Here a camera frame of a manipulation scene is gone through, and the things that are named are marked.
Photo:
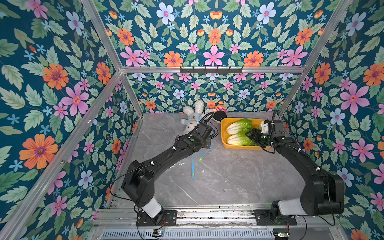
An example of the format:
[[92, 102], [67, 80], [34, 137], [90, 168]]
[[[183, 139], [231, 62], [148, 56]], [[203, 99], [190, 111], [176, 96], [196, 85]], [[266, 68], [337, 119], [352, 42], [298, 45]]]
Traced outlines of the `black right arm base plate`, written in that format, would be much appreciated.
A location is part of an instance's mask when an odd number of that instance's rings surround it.
[[269, 210], [254, 210], [253, 216], [256, 218], [258, 226], [296, 226], [295, 216], [284, 216], [278, 205], [279, 201], [274, 201]]

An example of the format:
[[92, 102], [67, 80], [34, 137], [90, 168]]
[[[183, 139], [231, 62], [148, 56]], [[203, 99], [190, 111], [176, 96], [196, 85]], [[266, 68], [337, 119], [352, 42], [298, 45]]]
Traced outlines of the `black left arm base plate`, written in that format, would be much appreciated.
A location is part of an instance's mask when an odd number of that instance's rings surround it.
[[151, 218], [144, 210], [138, 212], [138, 227], [174, 227], [176, 226], [178, 212], [176, 210], [161, 210], [160, 213]]

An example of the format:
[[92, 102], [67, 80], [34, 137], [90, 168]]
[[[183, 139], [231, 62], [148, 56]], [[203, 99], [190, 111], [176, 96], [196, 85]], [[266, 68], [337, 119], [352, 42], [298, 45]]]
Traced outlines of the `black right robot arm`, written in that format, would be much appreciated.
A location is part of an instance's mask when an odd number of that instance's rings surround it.
[[293, 200], [275, 201], [270, 216], [322, 216], [342, 214], [345, 209], [345, 183], [317, 165], [291, 137], [286, 136], [281, 121], [266, 121], [246, 136], [256, 146], [272, 147], [287, 159], [305, 182], [301, 196]]

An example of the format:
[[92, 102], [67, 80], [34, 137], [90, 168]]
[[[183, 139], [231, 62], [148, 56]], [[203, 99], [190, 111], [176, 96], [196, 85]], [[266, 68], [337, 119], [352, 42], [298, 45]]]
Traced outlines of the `clear zipper bag blue seal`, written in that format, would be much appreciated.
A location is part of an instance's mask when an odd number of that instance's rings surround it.
[[169, 152], [166, 154], [165, 164], [169, 167], [182, 162], [184, 159], [190, 159], [191, 178], [196, 177], [196, 165], [200, 164], [212, 148], [212, 139], [199, 139], [192, 134], [176, 137], [175, 142]]

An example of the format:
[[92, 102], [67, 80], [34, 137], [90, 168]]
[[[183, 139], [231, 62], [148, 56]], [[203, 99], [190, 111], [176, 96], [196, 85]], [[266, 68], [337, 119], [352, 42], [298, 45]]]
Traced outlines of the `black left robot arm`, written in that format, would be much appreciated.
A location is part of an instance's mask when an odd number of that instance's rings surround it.
[[187, 134], [177, 136], [172, 146], [164, 152], [141, 163], [131, 162], [121, 189], [135, 207], [158, 223], [163, 218], [164, 208], [155, 198], [156, 180], [179, 161], [200, 151], [217, 134], [217, 128], [211, 126], [209, 121], [201, 121]]

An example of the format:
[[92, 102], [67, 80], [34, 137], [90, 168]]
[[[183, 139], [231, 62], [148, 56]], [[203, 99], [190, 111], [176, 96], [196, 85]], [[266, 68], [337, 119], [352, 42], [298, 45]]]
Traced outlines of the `green chinese cabbage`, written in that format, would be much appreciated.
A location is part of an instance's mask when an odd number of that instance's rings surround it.
[[230, 124], [226, 131], [229, 135], [239, 134], [241, 132], [249, 132], [252, 129], [252, 121], [249, 119], [241, 119], [235, 123]]
[[239, 132], [229, 136], [227, 143], [235, 146], [254, 146], [255, 143], [246, 136], [247, 132]]

